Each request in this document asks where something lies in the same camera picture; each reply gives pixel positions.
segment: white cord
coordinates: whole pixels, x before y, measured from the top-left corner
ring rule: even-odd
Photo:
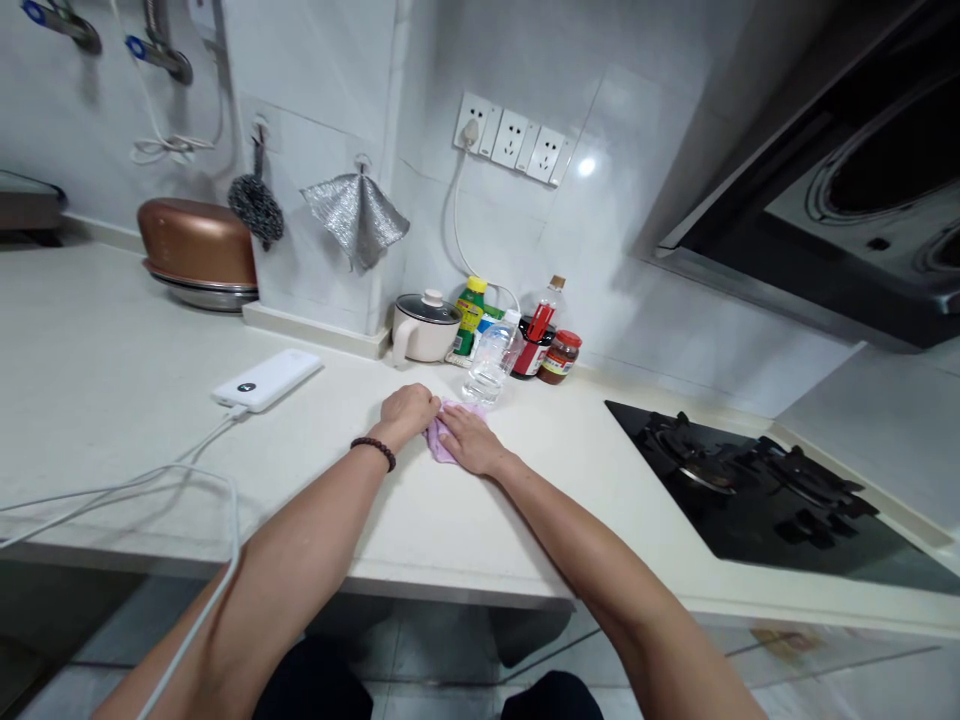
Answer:
[[[63,500],[66,498],[80,497],[82,495],[97,495],[93,500],[90,500],[79,508],[71,510],[70,512],[64,513],[53,520],[50,520],[38,528],[29,530],[25,533],[21,533],[16,537],[9,538],[4,542],[0,543],[0,550],[10,547],[15,543],[18,543],[27,538],[33,537],[34,535],[43,532],[44,530],[59,525],[60,523],[69,520],[72,517],[79,515],[82,512],[94,507],[100,500],[103,500],[110,494],[117,492],[119,490],[126,490],[132,487],[138,487],[144,485],[151,480],[156,479],[159,475],[167,470],[172,469],[182,469],[187,470],[187,474],[184,476],[184,479],[190,477],[191,473],[198,473],[200,475],[205,475],[207,477],[213,478],[214,480],[219,480],[224,483],[227,488],[230,490],[230,510],[231,510],[231,522],[230,522],[230,535],[231,535],[231,548],[230,548],[230,562],[227,565],[227,571],[224,573],[223,579],[220,581],[220,584],[217,585],[217,589],[213,591],[213,595],[210,596],[210,600],[207,601],[206,606],[200,612],[200,615],[197,616],[197,619],[194,621],[190,630],[187,632],[186,636],[183,638],[183,641],[180,643],[180,647],[177,649],[176,655],[173,656],[173,659],[170,661],[170,664],[167,666],[166,671],[163,673],[163,676],[160,678],[157,686],[153,689],[153,693],[147,699],[146,704],[143,706],[143,709],[140,711],[140,714],[137,716],[138,720],[146,720],[146,718],[156,707],[157,702],[160,700],[163,691],[167,689],[167,685],[170,683],[170,679],[173,677],[173,674],[176,672],[177,667],[180,665],[180,661],[183,660],[184,655],[186,655],[187,650],[190,648],[190,644],[196,638],[197,633],[200,632],[200,627],[203,625],[204,621],[210,615],[210,612],[213,610],[213,607],[217,604],[220,598],[223,596],[223,593],[226,592],[227,587],[233,581],[234,575],[236,575],[237,567],[240,564],[240,503],[237,493],[237,484],[236,482],[229,477],[224,475],[218,475],[217,473],[210,472],[205,470],[197,465],[194,465],[192,462],[180,462],[181,460],[192,456],[193,461],[196,461],[197,456],[200,454],[200,451],[203,450],[208,444],[210,444],[215,438],[217,438],[224,430],[231,427],[236,423],[241,417],[247,413],[247,408],[242,405],[237,405],[230,409],[230,412],[227,416],[220,422],[217,427],[210,432],[203,440],[194,445],[192,448],[187,450],[185,453],[181,454],[176,461],[168,463],[166,465],[160,465],[148,470],[145,473],[138,475],[132,480],[128,480],[125,483],[120,483],[119,485],[110,485],[107,487],[94,488],[91,490],[83,490],[80,492],[73,493],[64,493],[62,495],[53,495],[50,497],[40,498],[38,500],[31,500],[28,502],[16,503],[14,505],[8,505],[6,507],[0,507],[0,512],[6,512],[8,510],[16,510],[17,508],[27,507],[30,505],[39,505],[41,503],[52,502],[54,500]]]
[[[467,143],[467,148],[473,145],[473,142],[469,138],[465,140]],[[460,253],[460,260],[463,262],[464,267],[467,268],[467,271],[470,275],[476,275],[481,277],[480,273],[473,269],[473,266],[467,260],[467,256],[463,254],[463,245],[460,243],[460,180],[463,178],[463,166],[467,164],[467,157],[470,155],[469,149],[464,149],[463,157],[460,158],[460,164],[457,165],[457,175],[453,180],[453,237],[457,243],[457,252]],[[517,310],[520,309],[520,303],[517,301],[517,296],[514,295],[506,285],[497,285],[494,282],[488,282],[488,285],[493,285],[497,288],[498,293],[503,291],[510,296],[510,299],[513,300],[513,304],[516,306]]]
[[[113,9],[113,17],[117,21],[117,27],[120,28],[120,36],[126,40],[127,31],[123,29],[123,21],[120,19],[120,8],[117,6],[117,0],[110,0],[110,7]],[[140,61],[127,51],[130,62],[133,63],[137,74],[137,80],[140,82],[140,89],[143,91],[143,97],[147,103],[147,115],[150,116],[150,124],[153,125],[153,132],[156,139],[147,138],[134,140],[133,150],[130,151],[130,160],[137,165],[150,165],[158,160],[163,160],[167,155],[175,153],[174,159],[178,162],[192,162],[193,152],[195,150],[213,150],[215,143],[199,138],[189,137],[187,135],[171,134],[164,137],[160,131],[160,125],[157,123],[157,115],[153,108],[153,101],[150,99],[150,90],[147,88],[147,81],[143,77],[143,70],[140,68]]]

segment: black gas stove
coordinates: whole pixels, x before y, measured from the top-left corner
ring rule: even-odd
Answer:
[[[606,401],[718,558],[960,595],[960,577],[794,447]]]

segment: purple cloth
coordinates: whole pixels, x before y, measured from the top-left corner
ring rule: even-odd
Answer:
[[[462,407],[464,410],[469,410],[478,418],[487,421],[487,413],[479,405],[473,403],[458,403],[453,400],[444,400],[440,404],[440,412],[443,412],[448,407]],[[454,459],[453,455],[450,454],[450,451],[447,450],[443,445],[440,444],[441,435],[450,435],[450,430],[444,425],[439,417],[435,417],[427,429],[423,431],[423,436],[427,439],[427,447],[430,448],[430,452],[433,453],[433,459],[437,462],[446,462],[458,464]]]

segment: silver dish cloth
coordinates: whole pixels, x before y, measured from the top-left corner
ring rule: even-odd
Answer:
[[[351,270],[369,270],[388,247],[410,231],[410,221],[362,172],[338,175],[300,194],[350,258]]]

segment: person's left hand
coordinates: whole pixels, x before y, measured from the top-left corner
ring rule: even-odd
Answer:
[[[383,401],[380,422],[368,433],[393,452],[427,429],[440,412],[440,398],[420,385],[404,385]]]

